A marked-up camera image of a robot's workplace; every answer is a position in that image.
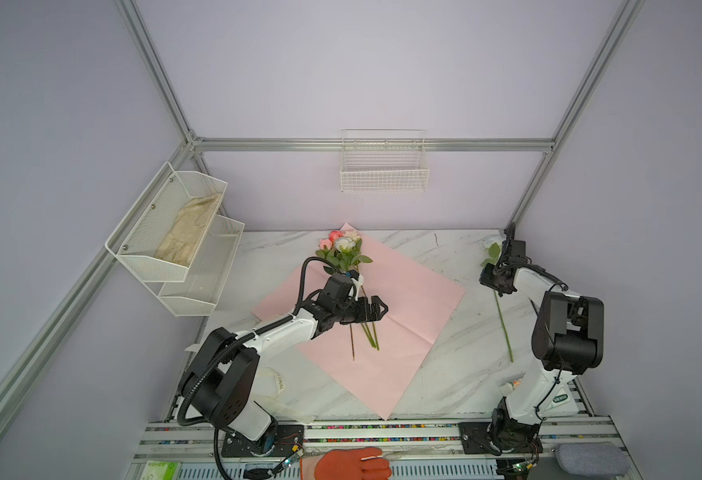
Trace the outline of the white fake rose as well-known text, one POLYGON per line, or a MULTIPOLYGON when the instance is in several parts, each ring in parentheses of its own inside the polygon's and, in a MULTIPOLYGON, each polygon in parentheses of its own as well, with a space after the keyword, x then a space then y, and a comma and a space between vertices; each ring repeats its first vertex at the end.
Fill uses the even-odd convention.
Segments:
MULTIPOLYGON (((485 270, 487 267, 489 267, 490 269, 493 269, 498 264, 500 257, 501 257, 501 254, 502 254, 502 251, 503 251, 503 240, 501 239, 500 236, 494 236, 494 237, 488 238, 485 241, 486 257, 481 263, 482 273, 485 273, 485 270)), ((503 315, 503 311, 502 311, 502 307, 500 304, 500 298, 501 298, 500 293, 498 291, 495 291, 493 293, 493 298, 495 301, 498 318, 499 318, 501 329, 503 332, 508 357, 509 357, 510 362, 513 363, 514 362, 514 353, 513 353, 513 348, 512 348, 511 342, 510 342, 510 338, 509 338, 508 328, 507 328, 505 318, 503 315)))

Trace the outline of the light pink fake rose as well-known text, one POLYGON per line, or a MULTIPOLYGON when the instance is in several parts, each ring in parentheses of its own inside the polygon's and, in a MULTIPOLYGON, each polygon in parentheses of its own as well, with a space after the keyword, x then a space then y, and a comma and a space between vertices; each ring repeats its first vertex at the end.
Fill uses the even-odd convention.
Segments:
MULTIPOLYGON (((334 247, 334 241, 337 239, 337 236, 333 237, 330 235, 328 238, 323 239, 319 242, 319 251, 320 255, 327 259, 329 254, 331 253, 332 248, 334 247)), ((351 355, 352 355, 352 360, 356 359, 355 355, 355 342, 354 342, 354 333, 353 333, 353 328, 351 326, 348 326, 349 329, 349 338, 350 338, 350 348, 351 348, 351 355)))

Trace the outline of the deep pink fake rose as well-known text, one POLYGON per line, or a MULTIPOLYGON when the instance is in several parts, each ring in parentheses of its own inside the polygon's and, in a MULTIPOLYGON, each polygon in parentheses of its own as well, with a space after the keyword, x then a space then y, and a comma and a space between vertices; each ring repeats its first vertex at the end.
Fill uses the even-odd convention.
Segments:
MULTIPOLYGON (((345 231, 334 230, 328 236, 331 247, 327 247, 328 260, 332 258, 338 260, 338 268, 344 272, 359 273, 359 266, 364 263, 372 263, 371 258, 361 252, 361 234, 356 230, 345 231)), ((375 326, 370 323, 362 323, 362 330, 372 348, 379 350, 377 332, 375 326)))

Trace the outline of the pink purple wrapping paper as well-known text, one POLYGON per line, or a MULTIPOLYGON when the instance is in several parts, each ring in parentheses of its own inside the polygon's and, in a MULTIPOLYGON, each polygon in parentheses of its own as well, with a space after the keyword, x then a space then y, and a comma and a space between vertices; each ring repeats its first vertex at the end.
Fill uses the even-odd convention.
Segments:
POLYGON ((463 373, 443 332, 465 313, 461 301, 477 264, 478 230, 362 233, 361 267, 369 295, 389 311, 374 327, 336 326, 267 361, 284 390, 270 407, 310 419, 454 416, 463 373))

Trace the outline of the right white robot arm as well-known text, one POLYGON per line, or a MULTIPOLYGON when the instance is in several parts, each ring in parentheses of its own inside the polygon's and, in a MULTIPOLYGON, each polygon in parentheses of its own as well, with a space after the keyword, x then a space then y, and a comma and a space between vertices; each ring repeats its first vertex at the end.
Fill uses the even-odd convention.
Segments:
POLYGON ((536 311, 531 350, 536 362, 493 411, 485 434, 496 455, 537 443, 555 397, 566 384, 602 362, 604 303, 580 295, 526 255, 526 243, 510 234, 491 253, 480 283, 498 296, 519 293, 536 311))

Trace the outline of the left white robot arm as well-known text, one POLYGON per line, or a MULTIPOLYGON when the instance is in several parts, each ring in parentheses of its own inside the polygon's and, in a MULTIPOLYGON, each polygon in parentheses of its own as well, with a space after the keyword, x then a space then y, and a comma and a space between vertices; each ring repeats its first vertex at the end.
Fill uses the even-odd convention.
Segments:
POLYGON ((297 301, 292 311, 263 327, 210 333, 179 381, 182 402, 176 421, 183 427, 213 427, 213 458, 228 479, 222 459, 222 433, 239 436, 255 455, 276 445, 278 421, 250 398, 260 360, 309 342, 335 325, 374 324, 389 311, 377 295, 361 293, 363 276, 343 273, 327 259, 311 256, 300 267, 297 301))

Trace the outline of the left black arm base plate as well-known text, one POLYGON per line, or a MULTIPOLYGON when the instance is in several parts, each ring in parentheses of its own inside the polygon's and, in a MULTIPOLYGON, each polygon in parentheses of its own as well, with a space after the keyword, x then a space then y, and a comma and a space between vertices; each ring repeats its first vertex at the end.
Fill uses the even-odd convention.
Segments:
POLYGON ((219 447, 223 458, 287 457, 303 444, 305 427, 299 424, 277 424, 257 441, 233 431, 220 433, 219 447))

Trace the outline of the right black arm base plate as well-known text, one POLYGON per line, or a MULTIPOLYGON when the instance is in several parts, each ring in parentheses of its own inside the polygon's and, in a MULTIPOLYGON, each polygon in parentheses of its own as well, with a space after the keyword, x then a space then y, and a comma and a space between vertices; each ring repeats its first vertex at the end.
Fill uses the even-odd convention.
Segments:
POLYGON ((498 426, 492 422, 461 422, 459 437, 465 454, 537 454, 542 451, 539 425, 510 421, 498 426))

